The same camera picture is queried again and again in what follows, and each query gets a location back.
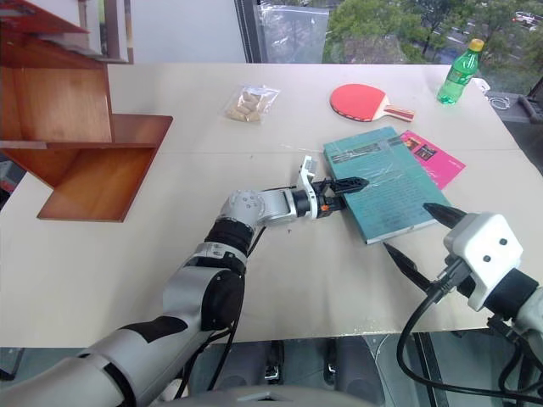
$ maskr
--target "car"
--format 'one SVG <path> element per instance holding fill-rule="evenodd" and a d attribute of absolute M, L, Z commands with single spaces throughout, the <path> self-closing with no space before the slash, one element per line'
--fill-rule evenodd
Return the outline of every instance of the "car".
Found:
<path fill-rule="evenodd" d="M 526 13 L 524 11 L 517 11 L 515 13 L 515 17 L 513 18 L 513 21 L 532 25 L 535 22 L 535 16 L 531 13 Z"/>

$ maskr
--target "table surface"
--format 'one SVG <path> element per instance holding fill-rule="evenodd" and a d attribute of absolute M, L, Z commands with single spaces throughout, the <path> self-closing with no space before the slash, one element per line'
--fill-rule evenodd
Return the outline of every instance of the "table surface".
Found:
<path fill-rule="evenodd" d="M 506 216 L 524 246 L 521 270 L 543 281 L 543 178 L 474 84 L 455 106 L 435 93 L 447 66 L 150 64 L 109 67 L 115 113 L 174 121 L 120 224 L 38 220 L 50 189 L 26 175 L 0 212 L 0 346 L 85 347 L 119 326 L 154 318 L 161 290 L 206 236 L 229 193 L 290 185 L 306 153 L 392 125 L 415 131 L 466 164 L 444 190 L 466 211 Z M 331 91 L 363 82 L 417 111 L 412 123 L 358 123 L 335 114 Z M 240 84 L 281 90 L 261 125 L 222 110 Z M 444 267 L 443 226 L 395 237 L 428 278 Z M 269 228 L 248 263 L 237 341 L 398 332 L 423 294 L 381 244 L 367 246 L 347 211 Z M 454 293 L 421 331 L 477 328 Z"/>

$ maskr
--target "yellow bottle cap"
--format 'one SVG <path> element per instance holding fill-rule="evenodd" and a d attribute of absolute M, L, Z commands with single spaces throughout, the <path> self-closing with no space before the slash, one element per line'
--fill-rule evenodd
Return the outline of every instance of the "yellow bottle cap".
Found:
<path fill-rule="evenodd" d="M 469 42 L 468 48 L 471 49 L 472 51 L 476 52 L 476 53 L 479 53 L 481 51 L 481 49 L 483 49 L 483 46 L 484 46 L 484 41 L 483 40 L 479 40 L 478 38 L 474 38 L 474 39 L 472 39 L 472 41 Z"/>

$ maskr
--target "window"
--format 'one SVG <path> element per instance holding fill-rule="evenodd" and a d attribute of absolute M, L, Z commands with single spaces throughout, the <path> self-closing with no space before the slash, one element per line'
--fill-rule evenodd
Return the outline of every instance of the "window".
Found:
<path fill-rule="evenodd" d="M 485 42 L 479 76 L 526 94 L 543 75 L 543 0 L 238 0 L 269 63 L 451 64 Z"/>

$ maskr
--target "plastic bottle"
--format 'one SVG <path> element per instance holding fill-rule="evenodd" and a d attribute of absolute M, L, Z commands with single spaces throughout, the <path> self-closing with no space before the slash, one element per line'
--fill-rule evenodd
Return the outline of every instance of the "plastic bottle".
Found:
<path fill-rule="evenodd" d="M 443 104 L 455 104 L 464 87 L 479 67 L 479 55 L 483 50 L 484 41 L 477 38 L 470 41 L 467 51 L 455 59 L 447 74 L 445 83 L 438 92 L 438 100 Z"/>

